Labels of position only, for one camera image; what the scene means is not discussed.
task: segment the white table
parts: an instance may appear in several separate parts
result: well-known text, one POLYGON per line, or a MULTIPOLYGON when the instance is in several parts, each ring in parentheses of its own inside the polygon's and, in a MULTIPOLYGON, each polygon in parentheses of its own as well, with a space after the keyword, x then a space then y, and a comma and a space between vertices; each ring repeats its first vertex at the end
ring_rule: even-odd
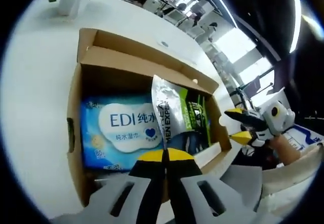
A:
MULTIPOLYGON (((91 0, 74 21, 56 15, 57 3, 35 0, 13 32, 1 77, 1 124, 17 180, 49 218, 81 210, 66 153, 67 99, 82 27, 132 38, 197 68, 219 83, 222 111, 234 105, 212 63, 187 34, 154 14, 121 0, 91 0), (166 48, 161 41, 168 43, 166 48)), ((221 118, 229 133, 239 123, 221 118)), ((224 172, 239 150, 219 166, 224 172)))

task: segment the cardboard box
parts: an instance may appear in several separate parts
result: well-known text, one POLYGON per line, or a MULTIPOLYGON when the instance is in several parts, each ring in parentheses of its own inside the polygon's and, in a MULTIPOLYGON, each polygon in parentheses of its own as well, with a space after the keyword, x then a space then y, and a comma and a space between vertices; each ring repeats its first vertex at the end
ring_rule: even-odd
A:
POLYGON ((211 161, 217 164, 231 149, 228 133, 219 124, 221 112, 212 96, 218 84, 181 61, 129 38, 97 29, 83 28, 79 33, 77 65, 71 83, 67 122, 71 176, 83 206, 95 191, 86 177, 82 162, 79 108, 82 98, 96 95, 147 93, 154 75, 172 83, 199 91, 207 97, 206 108, 211 120, 211 141, 219 142, 222 156, 211 161))

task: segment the box flap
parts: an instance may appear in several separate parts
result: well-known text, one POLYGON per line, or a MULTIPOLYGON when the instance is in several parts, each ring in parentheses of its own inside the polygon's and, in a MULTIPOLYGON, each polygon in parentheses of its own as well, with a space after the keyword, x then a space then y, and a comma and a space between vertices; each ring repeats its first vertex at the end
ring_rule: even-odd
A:
MULTIPOLYGON (((189 78, 190 80, 197 79, 199 88, 197 88, 192 82, 188 82, 188 80, 186 80, 185 83, 183 78, 182 80, 181 79, 178 80, 174 74, 166 77, 165 70, 163 70, 164 73, 163 75, 160 74, 160 76, 176 84, 181 84, 184 86, 195 88, 200 91, 207 92, 210 95, 218 87, 218 84, 214 80, 207 77, 203 73, 197 71, 196 69, 186 65, 185 63, 157 49, 154 49, 150 46, 147 46, 145 44, 142 44, 130 38, 126 38, 114 33, 106 32, 98 29, 82 28, 80 30, 80 35, 79 35, 79 45, 78 45, 78 52, 77 52, 78 62, 82 62, 85 64, 92 64, 92 65, 96 65, 96 63, 99 63, 100 66, 112 67, 113 62, 111 60, 109 60, 109 63, 107 63, 107 59, 106 61, 104 60, 104 58, 107 58, 107 52, 105 52, 105 50, 100 50, 99 48, 110 49, 110 53, 112 51, 115 51, 115 52, 120 52, 120 53, 133 56, 134 58, 135 57, 140 58, 142 59, 142 61, 146 61, 146 63, 143 64, 145 66, 149 65, 148 62, 154 62, 155 64, 160 65, 160 67, 158 67, 159 70, 163 70, 162 67, 164 67, 170 69, 168 71, 169 73, 171 73, 171 70, 175 72, 179 72, 177 76, 183 74, 185 75, 185 77, 189 78), (87 60, 85 61, 85 55, 88 53, 90 53, 91 56, 87 56, 87 60)), ((114 64, 113 67, 116 69, 132 71, 135 73, 140 73, 148 76, 153 76, 153 74, 159 75, 159 72, 156 71, 157 67, 154 67, 152 63, 150 67, 143 67, 142 65, 141 67, 138 67, 136 69, 136 67, 141 63, 142 62, 139 62, 139 60, 137 60, 137 63, 133 63, 132 67, 129 64, 129 62, 127 64, 123 62, 122 65, 119 64, 117 65, 117 63, 113 63, 114 64)))

